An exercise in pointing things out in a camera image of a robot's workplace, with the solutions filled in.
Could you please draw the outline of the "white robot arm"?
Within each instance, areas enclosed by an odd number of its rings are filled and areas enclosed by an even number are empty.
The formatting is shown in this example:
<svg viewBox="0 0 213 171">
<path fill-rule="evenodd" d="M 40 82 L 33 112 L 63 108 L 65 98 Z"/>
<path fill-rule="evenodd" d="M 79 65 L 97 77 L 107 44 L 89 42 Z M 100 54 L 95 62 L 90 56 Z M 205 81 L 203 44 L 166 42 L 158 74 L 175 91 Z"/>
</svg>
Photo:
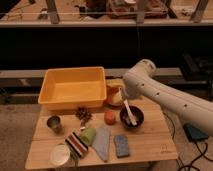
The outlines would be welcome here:
<svg viewBox="0 0 213 171">
<path fill-rule="evenodd" d="M 124 97 L 143 95 L 213 136 L 213 103 L 190 95 L 153 79 L 155 64 L 142 59 L 123 75 Z"/>
</svg>

